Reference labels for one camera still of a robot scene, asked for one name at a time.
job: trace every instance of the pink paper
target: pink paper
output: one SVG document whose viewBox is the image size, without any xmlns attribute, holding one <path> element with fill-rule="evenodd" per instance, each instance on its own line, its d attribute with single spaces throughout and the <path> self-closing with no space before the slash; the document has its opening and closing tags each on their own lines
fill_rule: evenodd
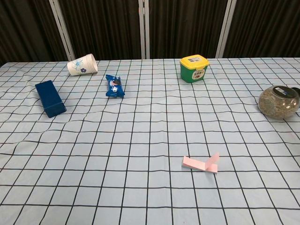
<svg viewBox="0 0 300 225">
<path fill-rule="evenodd" d="M 182 160 L 182 166 L 201 170 L 201 171 L 217 173 L 218 165 L 214 164 L 214 162 L 217 162 L 218 160 L 219 160 L 219 153 L 210 157 L 206 163 L 184 156 Z"/>
<path fill-rule="evenodd" d="M 182 161 L 182 165 L 192 168 L 192 169 L 197 169 L 197 170 L 203 170 L 205 171 L 205 163 L 195 160 L 195 159 L 191 159 L 189 157 L 184 156 L 183 157 L 183 161 Z"/>
<path fill-rule="evenodd" d="M 217 162 L 219 160 L 219 156 L 220 156 L 220 154 L 216 153 L 215 155 L 210 157 L 205 163 L 205 169 L 207 170 L 212 164 Z"/>
</svg>

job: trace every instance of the black curtain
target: black curtain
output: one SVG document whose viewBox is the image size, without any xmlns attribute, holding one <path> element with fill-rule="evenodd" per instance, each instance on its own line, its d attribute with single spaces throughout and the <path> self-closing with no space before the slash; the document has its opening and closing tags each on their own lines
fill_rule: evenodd
<svg viewBox="0 0 300 225">
<path fill-rule="evenodd" d="M 140 59 L 138 0 L 60 0 L 75 56 Z"/>
<path fill-rule="evenodd" d="M 150 0 L 150 57 L 214 58 L 227 0 Z"/>
<path fill-rule="evenodd" d="M 238 0 L 224 57 L 300 57 L 300 0 Z"/>
<path fill-rule="evenodd" d="M 0 0 L 0 66 L 67 56 L 47 0 Z"/>
</svg>

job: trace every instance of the oreo package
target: oreo package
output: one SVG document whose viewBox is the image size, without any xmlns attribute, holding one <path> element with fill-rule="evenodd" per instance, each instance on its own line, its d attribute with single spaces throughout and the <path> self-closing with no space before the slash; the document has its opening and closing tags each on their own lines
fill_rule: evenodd
<svg viewBox="0 0 300 225">
<path fill-rule="evenodd" d="M 108 97 L 123 97 L 125 95 L 122 84 L 121 78 L 111 75 L 106 75 L 106 79 L 108 82 L 108 91 L 106 96 Z"/>
</svg>

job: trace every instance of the dark blue container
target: dark blue container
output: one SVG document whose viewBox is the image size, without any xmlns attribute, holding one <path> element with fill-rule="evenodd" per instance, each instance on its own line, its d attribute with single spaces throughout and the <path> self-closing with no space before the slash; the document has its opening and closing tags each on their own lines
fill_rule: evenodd
<svg viewBox="0 0 300 225">
<path fill-rule="evenodd" d="M 49 118 L 64 113 L 67 109 L 58 95 L 52 81 L 46 81 L 35 85 L 43 108 Z"/>
</svg>

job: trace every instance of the white paper cup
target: white paper cup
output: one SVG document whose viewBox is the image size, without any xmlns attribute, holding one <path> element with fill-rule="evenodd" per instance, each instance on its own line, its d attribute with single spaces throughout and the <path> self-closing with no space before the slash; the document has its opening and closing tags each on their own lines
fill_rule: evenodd
<svg viewBox="0 0 300 225">
<path fill-rule="evenodd" d="M 67 69 L 72 76 L 98 72 L 98 66 L 93 54 L 68 62 Z"/>
</svg>

